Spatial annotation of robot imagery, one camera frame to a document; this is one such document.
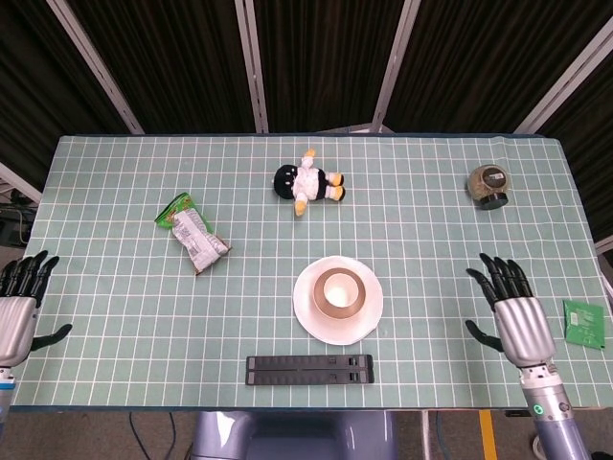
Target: snack bag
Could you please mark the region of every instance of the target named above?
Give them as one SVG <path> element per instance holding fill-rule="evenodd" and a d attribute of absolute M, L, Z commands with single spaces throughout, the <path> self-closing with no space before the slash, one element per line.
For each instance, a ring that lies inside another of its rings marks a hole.
<path fill-rule="evenodd" d="M 196 275 L 230 250 L 230 246 L 213 234 L 209 222 L 196 211 L 189 194 L 176 197 L 155 218 L 155 223 L 171 228 L 173 235 L 187 247 Z"/>

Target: plush doll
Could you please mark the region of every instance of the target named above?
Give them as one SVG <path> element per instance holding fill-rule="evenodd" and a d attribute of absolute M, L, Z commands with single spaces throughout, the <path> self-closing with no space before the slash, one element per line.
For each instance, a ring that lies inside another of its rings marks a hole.
<path fill-rule="evenodd" d="M 315 150 L 309 149 L 300 166 L 283 165 L 275 173 L 275 192 L 285 199 L 294 199 L 296 216 L 305 213 L 307 203 L 313 199 L 330 198 L 340 201 L 345 197 L 343 182 L 345 178 L 339 172 L 326 174 L 313 168 Z"/>

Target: black curtain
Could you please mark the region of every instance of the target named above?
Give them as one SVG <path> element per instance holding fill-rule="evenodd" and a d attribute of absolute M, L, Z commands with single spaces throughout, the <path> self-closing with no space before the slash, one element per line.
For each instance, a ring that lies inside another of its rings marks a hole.
<path fill-rule="evenodd" d="M 271 132 L 373 120 L 402 0 L 256 0 Z"/>
<path fill-rule="evenodd" d="M 44 1 L 0 2 L 0 161 L 42 190 L 64 134 L 127 128 Z"/>
<path fill-rule="evenodd" d="M 564 147 L 594 241 L 613 235 L 613 55 L 538 133 Z"/>
<path fill-rule="evenodd" d="M 231 0 L 71 0 L 146 133 L 254 132 Z"/>
<path fill-rule="evenodd" d="M 421 2 L 384 124 L 513 132 L 612 14 L 602 0 Z"/>

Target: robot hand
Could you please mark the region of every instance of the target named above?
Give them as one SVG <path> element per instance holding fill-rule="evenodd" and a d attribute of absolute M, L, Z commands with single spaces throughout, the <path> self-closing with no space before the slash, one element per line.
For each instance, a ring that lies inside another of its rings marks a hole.
<path fill-rule="evenodd" d="M 13 261 L 0 272 L 0 369 L 12 368 L 26 360 L 28 354 L 58 343 L 72 329 L 65 324 L 57 332 L 34 337 L 38 309 L 59 257 L 49 259 L 42 251 L 21 262 Z"/>
<path fill-rule="evenodd" d="M 470 334 L 480 343 L 504 353 L 520 369 L 548 362 L 556 353 L 547 318 L 538 299 L 533 297 L 526 275 L 514 261 L 506 263 L 480 254 L 491 281 L 480 271 L 466 272 L 481 286 L 494 313 L 500 338 L 483 333 L 473 321 L 466 321 Z"/>
<path fill-rule="evenodd" d="M 561 376 L 551 363 L 556 346 L 547 318 L 524 271 L 514 261 L 492 260 L 486 254 L 480 257 L 491 281 L 472 268 L 467 273 L 486 295 L 500 338 L 483 333 L 470 320 L 466 321 L 468 331 L 519 368 L 522 392 L 547 458 L 589 460 Z"/>

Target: green grid tablecloth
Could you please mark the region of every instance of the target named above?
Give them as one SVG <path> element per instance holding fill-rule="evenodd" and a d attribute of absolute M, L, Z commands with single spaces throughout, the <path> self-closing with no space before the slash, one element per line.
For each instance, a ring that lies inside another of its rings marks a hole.
<path fill-rule="evenodd" d="M 275 170 L 308 148 L 346 176 L 341 203 L 294 218 Z M 468 174 L 494 162 L 511 202 L 484 212 Z M 230 254 L 199 277 L 153 220 L 190 192 Z M 28 246 L 58 254 L 38 332 L 69 338 L 17 368 L 17 405 L 184 407 L 490 407 L 525 405 L 517 371 L 468 336 L 494 325 L 465 274 L 482 251 L 518 261 L 556 339 L 571 401 L 613 405 L 605 351 L 566 344 L 563 299 L 605 305 L 572 177 L 550 139 L 405 137 L 64 137 Z M 348 347 L 310 337 L 291 293 L 310 263 L 340 254 L 383 287 L 375 332 Z M 376 384 L 247 387 L 249 355 L 368 353 Z"/>

